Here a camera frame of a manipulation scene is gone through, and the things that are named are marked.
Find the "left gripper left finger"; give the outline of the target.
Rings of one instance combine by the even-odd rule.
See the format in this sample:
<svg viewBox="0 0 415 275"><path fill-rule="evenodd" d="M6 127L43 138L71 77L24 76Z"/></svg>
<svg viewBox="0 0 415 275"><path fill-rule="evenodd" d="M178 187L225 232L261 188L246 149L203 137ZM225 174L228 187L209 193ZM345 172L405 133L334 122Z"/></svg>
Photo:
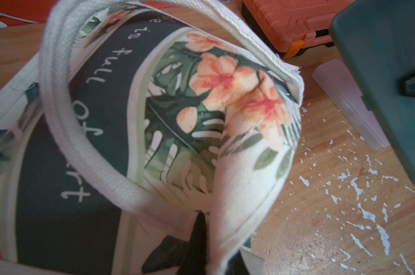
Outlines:
<svg viewBox="0 0 415 275"><path fill-rule="evenodd" d="M205 275L207 263L207 224L203 212L199 212L190 236L187 253L177 275Z"/></svg>

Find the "translucent plastic pencil box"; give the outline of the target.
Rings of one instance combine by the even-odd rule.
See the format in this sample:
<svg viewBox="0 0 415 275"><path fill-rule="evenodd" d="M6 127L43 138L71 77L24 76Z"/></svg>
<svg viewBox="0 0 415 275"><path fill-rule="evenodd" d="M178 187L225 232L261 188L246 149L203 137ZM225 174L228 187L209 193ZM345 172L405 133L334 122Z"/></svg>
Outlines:
<svg viewBox="0 0 415 275"><path fill-rule="evenodd" d="M363 94L343 61L335 59L321 64L313 72L312 78L372 149L390 146L379 122L363 102Z"/></svg>

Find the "white canvas tote bag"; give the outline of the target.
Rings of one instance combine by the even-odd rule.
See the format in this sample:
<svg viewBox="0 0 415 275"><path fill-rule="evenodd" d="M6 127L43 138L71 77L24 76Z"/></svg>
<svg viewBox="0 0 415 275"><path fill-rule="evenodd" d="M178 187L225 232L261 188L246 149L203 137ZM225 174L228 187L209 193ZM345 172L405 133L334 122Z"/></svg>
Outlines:
<svg viewBox="0 0 415 275"><path fill-rule="evenodd" d="M179 1L240 46L139 1L60 1L0 90L0 275L176 275L199 212L206 275L270 211L304 81L219 1Z"/></svg>

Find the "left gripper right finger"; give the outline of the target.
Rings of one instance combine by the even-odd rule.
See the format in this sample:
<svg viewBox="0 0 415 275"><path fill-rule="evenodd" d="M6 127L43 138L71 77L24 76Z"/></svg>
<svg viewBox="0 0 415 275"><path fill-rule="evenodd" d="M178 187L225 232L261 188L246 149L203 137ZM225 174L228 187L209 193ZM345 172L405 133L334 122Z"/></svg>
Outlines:
<svg viewBox="0 0 415 275"><path fill-rule="evenodd" d="M228 262L228 268L225 272L225 275L250 275L250 272L248 271L245 259L244 259L244 253L246 253L247 250L240 249Z"/></svg>

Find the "dark green pencil case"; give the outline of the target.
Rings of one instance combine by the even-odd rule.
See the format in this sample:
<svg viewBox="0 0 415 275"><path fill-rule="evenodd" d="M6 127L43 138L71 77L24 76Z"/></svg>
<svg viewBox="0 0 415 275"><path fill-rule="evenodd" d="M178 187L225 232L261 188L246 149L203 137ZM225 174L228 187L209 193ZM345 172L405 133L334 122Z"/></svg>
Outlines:
<svg viewBox="0 0 415 275"><path fill-rule="evenodd" d="M329 33L415 185L415 1L355 1Z"/></svg>

